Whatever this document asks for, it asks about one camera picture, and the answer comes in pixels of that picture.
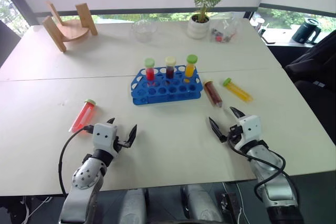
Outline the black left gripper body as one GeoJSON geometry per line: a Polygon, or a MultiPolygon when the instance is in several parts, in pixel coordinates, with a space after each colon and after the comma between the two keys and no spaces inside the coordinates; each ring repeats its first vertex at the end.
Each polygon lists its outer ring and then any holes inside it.
{"type": "Polygon", "coordinates": [[[123,148],[124,146],[124,141],[122,140],[119,140],[119,137],[116,136],[114,141],[113,141],[113,149],[119,153],[121,151],[121,149],[123,148]]]}

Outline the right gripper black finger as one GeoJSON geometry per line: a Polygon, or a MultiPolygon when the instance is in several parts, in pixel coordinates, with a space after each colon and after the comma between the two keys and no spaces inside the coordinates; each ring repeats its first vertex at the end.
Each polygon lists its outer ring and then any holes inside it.
{"type": "Polygon", "coordinates": [[[218,137],[219,141],[221,143],[225,143],[227,141],[227,137],[220,131],[219,126],[210,116],[208,117],[208,119],[209,119],[211,129],[215,133],[215,135],[218,137]]]}
{"type": "Polygon", "coordinates": [[[243,117],[243,112],[242,112],[242,111],[240,111],[240,110],[238,110],[237,108],[232,107],[232,106],[230,106],[229,108],[231,109],[232,113],[234,114],[234,116],[235,116],[237,119],[240,119],[240,118],[243,117]]]}

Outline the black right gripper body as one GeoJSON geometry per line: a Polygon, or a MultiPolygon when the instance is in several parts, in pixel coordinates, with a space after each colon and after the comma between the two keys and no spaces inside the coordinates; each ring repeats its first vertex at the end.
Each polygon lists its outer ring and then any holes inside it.
{"type": "Polygon", "coordinates": [[[242,126],[234,125],[229,128],[227,140],[232,144],[237,144],[242,139],[243,128],[242,126]]]}

